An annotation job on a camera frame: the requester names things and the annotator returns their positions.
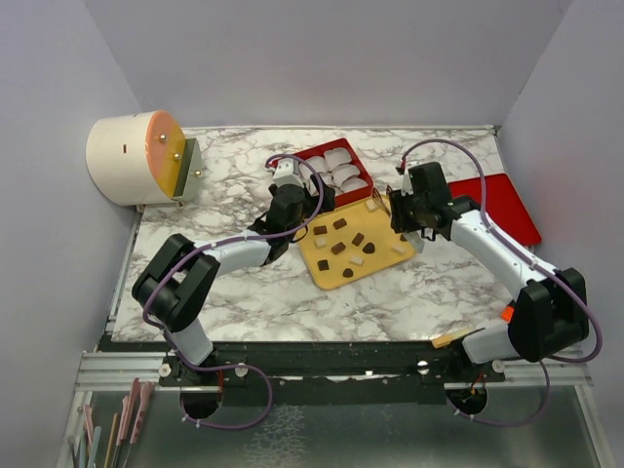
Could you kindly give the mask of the clear and metal tongs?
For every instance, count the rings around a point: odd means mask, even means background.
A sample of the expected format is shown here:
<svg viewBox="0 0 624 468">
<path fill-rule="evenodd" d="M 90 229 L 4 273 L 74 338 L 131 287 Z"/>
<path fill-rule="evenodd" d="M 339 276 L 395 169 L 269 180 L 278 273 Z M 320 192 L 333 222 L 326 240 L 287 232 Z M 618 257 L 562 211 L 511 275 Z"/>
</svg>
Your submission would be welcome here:
<svg viewBox="0 0 624 468">
<path fill-rule="evenodd" d="M 374 203 L 389 217 L 390 227 L 400 235 L 400 239 L 409 242 L 418 254 L 422 254 L 425 243 L 420 235 L 421 228 L 413 219 L 413 196 L 404 193 L 401 189 L 393 190 L 387 185 L 384 195 L 377 188 L 374 188 L 371 197 Z"/>
</svg>

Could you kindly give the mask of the red chocolate box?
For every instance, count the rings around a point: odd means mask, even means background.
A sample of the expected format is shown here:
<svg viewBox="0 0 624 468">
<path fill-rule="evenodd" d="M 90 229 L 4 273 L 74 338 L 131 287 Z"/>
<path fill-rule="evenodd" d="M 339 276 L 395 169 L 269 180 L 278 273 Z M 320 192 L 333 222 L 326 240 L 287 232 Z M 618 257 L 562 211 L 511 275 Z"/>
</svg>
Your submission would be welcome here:
<svg viewBox="0 0 624 468">
<path fill-rule="evenodd" d="M 307 161 L 334 190 L 338 208 L 369 198 L 373 182 L 346 138 L 339 138 L 295 153 Z"/>
</svg>

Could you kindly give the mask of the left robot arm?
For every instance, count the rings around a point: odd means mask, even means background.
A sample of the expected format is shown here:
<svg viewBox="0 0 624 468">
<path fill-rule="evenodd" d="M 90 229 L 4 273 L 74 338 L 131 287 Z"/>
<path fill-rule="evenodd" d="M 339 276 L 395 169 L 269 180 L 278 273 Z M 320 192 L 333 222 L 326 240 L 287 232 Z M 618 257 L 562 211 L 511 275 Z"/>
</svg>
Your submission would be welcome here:
<svg viewBox="0 0 624 468">
<path fill-rule="evenodd" d="M 215 279 L 269 265 L 287 252 L 309 220 L 335 209 L 334 190 L 325 184 L 321 190 L 313 196 L 298 185 L 273 184 L 268 212 L 247 230 L 202 247 L 181 234 L 172 235 L 141 272 L 132 297 L 184 357 L 181 372 L 190 382 L 205 384 L 215 373 L 210 356 L 215 348 L 199 319 Z"/>
</svg>

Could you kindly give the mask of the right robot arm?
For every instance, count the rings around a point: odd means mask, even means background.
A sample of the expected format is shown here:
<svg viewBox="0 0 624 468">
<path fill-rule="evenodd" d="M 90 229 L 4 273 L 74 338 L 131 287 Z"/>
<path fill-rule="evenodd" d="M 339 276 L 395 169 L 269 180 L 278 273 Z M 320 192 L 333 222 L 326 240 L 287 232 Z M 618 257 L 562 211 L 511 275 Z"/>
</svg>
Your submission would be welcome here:
<svg viewBox="0 0 624 468">
<path fill-rule="evenodd" d="M 469 381 L 493 360 L 535 363 L 588 336 L 583 276 L 532 255 L 471 197 L 452 196 L 440 164 L 406 169 L 401 188 L 388 197 L 396 233 L 416 248 L 426 240 L 427 230 L 444 237 L 475 257 L 511 295 L 508 323 L 469 334 L 461 341 L 463 348 L 448 356 L 455 379 Z"/>
</svg>

